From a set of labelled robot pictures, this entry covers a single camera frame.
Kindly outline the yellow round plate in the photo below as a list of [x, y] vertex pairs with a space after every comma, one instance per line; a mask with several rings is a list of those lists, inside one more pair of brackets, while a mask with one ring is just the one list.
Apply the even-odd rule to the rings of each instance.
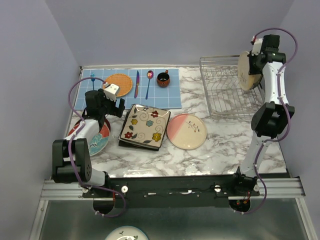
[[248, 51], [244, 51], [239, 55], [237, 63], [237, 79], [239, 86], [248, 91], [253, 85], [254, 78], [249, 75], [249, 58]]

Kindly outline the red rimmed round plate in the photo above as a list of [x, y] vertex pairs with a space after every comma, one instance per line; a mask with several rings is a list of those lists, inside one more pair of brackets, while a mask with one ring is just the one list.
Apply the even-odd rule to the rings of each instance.
[[104, 123], [103, 123], [101, 130], [100, 130], [100, 133], [103, 135], [106, 132], [108, 132], [108, 133], [111, 132], [111, 125], [110, 125], [110, 122], [106, 118], [104, 118]]

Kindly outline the black teal square plate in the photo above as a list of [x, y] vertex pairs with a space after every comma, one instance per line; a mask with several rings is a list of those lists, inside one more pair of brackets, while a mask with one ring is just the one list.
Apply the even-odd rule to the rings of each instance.
[[131, 148], [131, 149], [150, 150], [150, 151], [156, 151], [156, 152], [159, 151], [158, 148], [150, 148], [150, 147], [146, 147], [146, 146], [135, 145], [135, 144], [125, 142], [122, 140], [119, 140], [118, 145], [120, 147]]

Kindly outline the white red rimmed plate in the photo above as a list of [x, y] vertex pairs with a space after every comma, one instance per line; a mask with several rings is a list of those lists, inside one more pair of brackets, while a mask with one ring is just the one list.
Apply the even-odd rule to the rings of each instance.
[[72, 153], [80, 151], [80, 154], [84, 154], [85, 157], [91, 157], [101, 152], [108, 144], [110, 136], [108, 132], [100, 133], [103, 125], [104, 123], [100, 125], [94, 119], [79, 120], [64, 138], [67, 141], [67, 146], [72, 140]]

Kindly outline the wire dish rack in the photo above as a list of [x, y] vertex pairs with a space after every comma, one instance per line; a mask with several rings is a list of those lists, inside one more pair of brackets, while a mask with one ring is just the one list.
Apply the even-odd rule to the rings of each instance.
[[238, 81], [238, 55], [202, 56], [201, 79], [208, 111], [214, 119], [251, 119], [265, 100], [259, 84], [243, 90]]

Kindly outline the beige floral round plate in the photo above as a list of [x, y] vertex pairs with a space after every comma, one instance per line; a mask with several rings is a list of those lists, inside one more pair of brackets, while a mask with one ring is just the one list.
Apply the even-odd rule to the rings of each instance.
[[169, 121], [166, 133], [174, 146], [183, 150], [193, 150], [205, 142], [207, 127], [199, 117], [182, 113]]

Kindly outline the dark olive round plate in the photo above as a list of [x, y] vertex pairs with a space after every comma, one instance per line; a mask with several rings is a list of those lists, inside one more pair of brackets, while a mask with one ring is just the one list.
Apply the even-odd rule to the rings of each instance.
[[260, 84], [260, 82], [263, 78], [263, 75], [262, 74], [255, 74], [255, 75], [250, 75], [250, 77], [253, 77], [253, 84], [252, 84], [252, 87], [250, 88], [251, 90], [253, 90], [254, 88], [256, 88]]

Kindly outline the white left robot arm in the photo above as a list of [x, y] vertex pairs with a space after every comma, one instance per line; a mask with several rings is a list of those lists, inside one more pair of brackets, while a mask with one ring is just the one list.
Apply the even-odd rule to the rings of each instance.
[[102, 130], [107, 115], [122, 117], [125, 100], [121, 98], [116, 106], [116, 96], [108, 97], [99, 89], [86, 92], [85, 101], [78, 127], [71, 135], [52, 144], [52, 179], [55, 183], [79, 182], [83, 186], [94, 186], [93, 191], [104, 198], [110, 194], [111, 185], [106, 172], [93, 169], [89, 145]]

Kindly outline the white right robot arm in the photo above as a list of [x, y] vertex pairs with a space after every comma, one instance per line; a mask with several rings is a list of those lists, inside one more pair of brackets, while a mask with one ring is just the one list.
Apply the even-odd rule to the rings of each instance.
[[241, 196], [256, 185], [263, 156], [278, 135], [289, 131], [295, 108], [289, 105], [285, 90], [285, 53], [279, 51], [280, 36], [269, 34], [253, 37], [252, 50], [241, 53], [237, 64], [240, 87], [252, 90], [264, 81], [263, 105], [251, 120], [252, 140], [244, 161], [230, 183], [230, 191]]

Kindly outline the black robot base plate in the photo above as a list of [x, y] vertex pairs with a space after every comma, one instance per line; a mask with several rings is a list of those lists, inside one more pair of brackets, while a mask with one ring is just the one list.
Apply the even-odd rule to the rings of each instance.
[[121, 191], [122, 196], [112, 192], [92, 188], [82, 196], [86, 199], [115, 200], [115, 206], [121, 208], [187, 208], [219, 207], [228, 208], [231, 198], [243, 199], [257, 197], [254, 190], [257, 180], [242, 182], [233, 175], [195, 175], [170, 177], [118, 177], [110, 178], [108, 186]]

